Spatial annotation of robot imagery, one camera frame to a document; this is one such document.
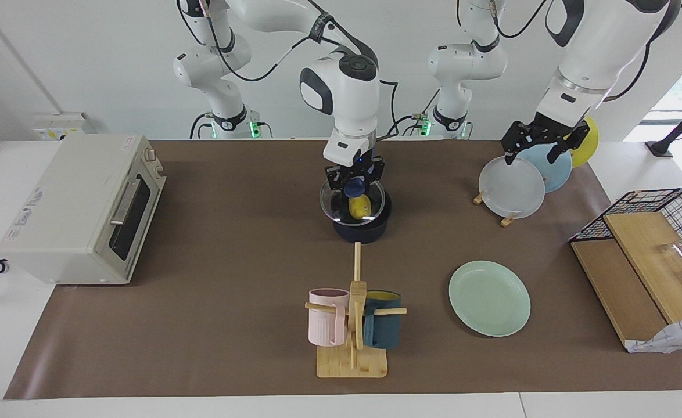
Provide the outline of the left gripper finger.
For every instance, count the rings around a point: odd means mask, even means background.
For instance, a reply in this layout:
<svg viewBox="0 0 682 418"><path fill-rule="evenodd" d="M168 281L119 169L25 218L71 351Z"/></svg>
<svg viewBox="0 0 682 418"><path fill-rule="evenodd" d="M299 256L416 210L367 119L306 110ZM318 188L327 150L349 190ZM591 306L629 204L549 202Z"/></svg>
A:
<svg viewBox="0 0 682 418"><path fill-rule="evenodd" d="M568 150L577 150L585 140L591 128L589 126L579 126L564 138L559 138L555 145L547 153L547 161L553 164L562 153Z"/></svg>
<svg viewBox="0 0 682 418"><path fill-rule="evenodd" d="M512 122L505 135L501 138L501 147L505 153L506 165L511 165L522 150L525 140L525 125L523 122Z"/></svg>

